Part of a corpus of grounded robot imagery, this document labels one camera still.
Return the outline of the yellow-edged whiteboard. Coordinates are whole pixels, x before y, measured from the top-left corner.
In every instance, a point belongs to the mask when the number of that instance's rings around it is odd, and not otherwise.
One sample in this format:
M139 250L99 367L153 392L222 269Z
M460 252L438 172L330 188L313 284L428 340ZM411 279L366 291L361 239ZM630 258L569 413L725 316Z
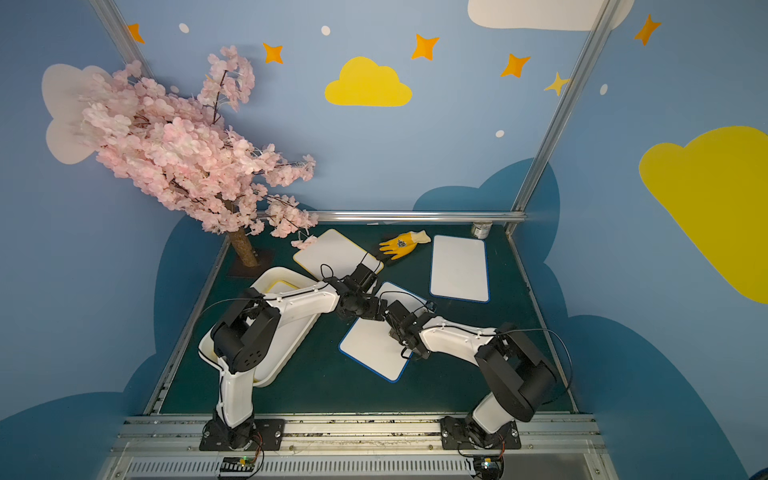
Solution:
M277 280L265 290L265 294L283 294L286 292L292 292L297 289L300 289L300 286L296 286L284 280Z
M360 263L376 274L384 268L381 261L335 229L297 251L293 260L317 280L323 278L323 273L342 278L353 273Z

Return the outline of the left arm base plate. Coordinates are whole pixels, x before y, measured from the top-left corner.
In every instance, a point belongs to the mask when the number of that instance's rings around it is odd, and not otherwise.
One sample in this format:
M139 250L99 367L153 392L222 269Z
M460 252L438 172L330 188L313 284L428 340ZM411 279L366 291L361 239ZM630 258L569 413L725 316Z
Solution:
M200 451L278 451L285 421L252 419L237 427L227 426L220 418L208 421L202 431Z

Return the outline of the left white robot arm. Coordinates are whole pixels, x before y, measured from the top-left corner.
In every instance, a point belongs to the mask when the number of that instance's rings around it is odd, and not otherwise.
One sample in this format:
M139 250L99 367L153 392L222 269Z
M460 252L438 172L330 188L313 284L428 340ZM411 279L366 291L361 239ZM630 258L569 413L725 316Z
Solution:
M202 451L245 451L256 447L261 431L253 412L258 366L268 360L274 376L306 336L289 332L295 322L310 327L320 315L381 318L386 303L371 292L377 275L360 264L341 279L331 276L305 288L263 294L249 289L211 329L209 337L219 369L219 395L213 419L206 423Z

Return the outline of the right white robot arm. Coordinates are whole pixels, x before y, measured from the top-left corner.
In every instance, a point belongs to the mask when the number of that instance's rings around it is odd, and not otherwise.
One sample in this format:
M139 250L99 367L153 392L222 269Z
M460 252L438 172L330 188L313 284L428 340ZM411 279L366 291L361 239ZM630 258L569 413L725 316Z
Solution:
M557 384L556 369L527 329L463 325L424 307L410 311L399 301L387 306L382 318L390 336L416 357L439 353L466 361L479 369L490 390L466 417L441 420L446 449L520 446L517 423L531 421Z

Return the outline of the yellow-edged whiteboard back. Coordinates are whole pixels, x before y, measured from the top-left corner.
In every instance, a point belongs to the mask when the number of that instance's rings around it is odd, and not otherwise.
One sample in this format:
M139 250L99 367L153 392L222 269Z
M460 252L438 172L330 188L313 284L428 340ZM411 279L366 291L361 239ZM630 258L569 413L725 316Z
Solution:
M384 268L381 261L335 229L297 251L293 260L317 280L323 278L323 273L342 278L353 273L360 263L376 274Z

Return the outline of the white plastic storage box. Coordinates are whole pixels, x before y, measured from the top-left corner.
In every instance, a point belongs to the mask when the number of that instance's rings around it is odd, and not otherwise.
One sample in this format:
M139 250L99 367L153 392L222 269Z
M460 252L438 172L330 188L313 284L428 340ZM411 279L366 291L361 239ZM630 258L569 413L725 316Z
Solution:
M265 290L275 281L284 280L300 289L283 294ZM252 287L280 309L281 318L264 359L252 370L252 387L269 386L298 349L322 313L333 311L339 295L326 282L307 278L284 267L273 267L263 273Z

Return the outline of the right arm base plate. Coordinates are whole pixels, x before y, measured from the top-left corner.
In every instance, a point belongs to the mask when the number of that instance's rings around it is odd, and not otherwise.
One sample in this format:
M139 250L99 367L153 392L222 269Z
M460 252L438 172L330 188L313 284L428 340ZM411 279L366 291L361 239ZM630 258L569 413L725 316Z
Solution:
M439 420L444 450L501 450L521 448L520 434L514 420L488 433L469 417L445 416Z

